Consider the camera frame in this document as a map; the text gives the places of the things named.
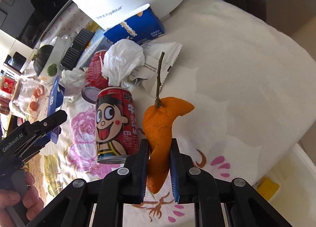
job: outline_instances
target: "white tissue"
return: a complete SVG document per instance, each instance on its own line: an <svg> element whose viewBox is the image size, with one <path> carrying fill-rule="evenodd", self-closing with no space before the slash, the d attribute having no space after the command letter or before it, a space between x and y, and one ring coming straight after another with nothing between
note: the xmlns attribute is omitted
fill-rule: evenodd
<svg viewBox="0 0 316 227"><path fill-rule="evenodd" d="M86 73L79 68L73 70L63 70L61 73L60 83L65 87L64 96L74 96L81 93L84 82L86 79Z"/></svg>
<svg viewBox="0 0 316 227"><path fill-rule="evenodd" d="M109 78L109 86L119 86L135 67L145 64L144 50L137 43L122 39L105 53L102 76Z"/></svg>

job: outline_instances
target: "white plastic packet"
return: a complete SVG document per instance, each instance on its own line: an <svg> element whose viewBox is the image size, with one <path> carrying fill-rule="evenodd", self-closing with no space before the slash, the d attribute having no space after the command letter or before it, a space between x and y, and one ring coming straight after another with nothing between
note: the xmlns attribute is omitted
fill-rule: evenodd
<svg viewBox="0 0 316 227"><path fill-rule="evenodd" d="M143 44L142 47L145 54L145 64L136 67L128 76L128 79L133 81L135 85L141 83L149 95L155 97L157 87L156 72L161 53L165 52L160 73L161 84L163 85L168 72L179 55L182 44L178 42L148 42Z"/></svg>
<svg viewBox="0 0 316 227"><path fill-rule="evenodd" d="M102 76L109 78L109 86L119 86L134 68L145 64L143 48L122 39L112 45L104 55Z"/></svg>
<svg viewBox="0 0 316 227"><path fill-rule="evenodd" d="M60 83L65 87L66 97L78 95L84 87L86 73L79 68L73 70L63 70Z"/></svg>

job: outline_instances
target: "yellow sponge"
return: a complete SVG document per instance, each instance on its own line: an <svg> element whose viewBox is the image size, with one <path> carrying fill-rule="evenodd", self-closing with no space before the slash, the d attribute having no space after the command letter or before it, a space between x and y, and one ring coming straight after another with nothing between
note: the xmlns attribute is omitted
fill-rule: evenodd
<svg viewBox="0 0 316 227"><path fill-rule="evenodd" d="M257 191L261 196L265 198L265 200L268 201L277 192L279 187L280 185L273 182L270 178L263 177L260 180L260 185L258 186Z"/></svg>

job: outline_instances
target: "pink petal print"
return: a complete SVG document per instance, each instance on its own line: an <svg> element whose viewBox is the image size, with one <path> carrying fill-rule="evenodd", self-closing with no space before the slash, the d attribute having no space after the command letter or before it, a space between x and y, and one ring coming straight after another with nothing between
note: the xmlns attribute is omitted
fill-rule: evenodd
<svg viewBox="0 0 316 227"><path fill-rule="evenodd" d="M230 174L228 174L228 173L223 173L223 174L221 174L221 176L223 176L224 178L228 178L228 177L230 176Z"/></svg>
<svg viewBox="0 0 316 227"><path fill-rule="evenodd" d="M225 164L221 165L220 167L218 167L218 169L230 169L230 164L225 163Z"/></svg>
<svg viewBox="0 0 316 227"><path fill-rule="evenodd" d="M171 216L168 216L168 220L169 220L169 222L171 222L171 223L174 223L174 222L176 221L176 219L174 219L174 218L171 217Z"/></svg>
<svg viewBox="0 0 316 227"><path fill-rule="evenodd" d="M221 164L225 161L223 156L219 156L211 162L211 166Z"/></svg>
<svg viewBox="0 0 316 227"><path fill-rule="evenodd" d="M181 213L179 211L172 211L176 216L184 216L184 213Z"/></svg>

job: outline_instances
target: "can bottom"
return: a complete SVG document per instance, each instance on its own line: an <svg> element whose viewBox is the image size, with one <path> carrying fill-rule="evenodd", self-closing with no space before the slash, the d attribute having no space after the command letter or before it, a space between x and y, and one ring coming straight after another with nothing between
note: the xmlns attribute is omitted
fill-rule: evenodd
<svg viewBox="0 0 316 227"><path fill-rule="evenodd" d="M129 155L125 156L111 156L111 157L106 157L103 159L97 159L97 162L99 164L123 164L125 163L126 158Z"/></svg>

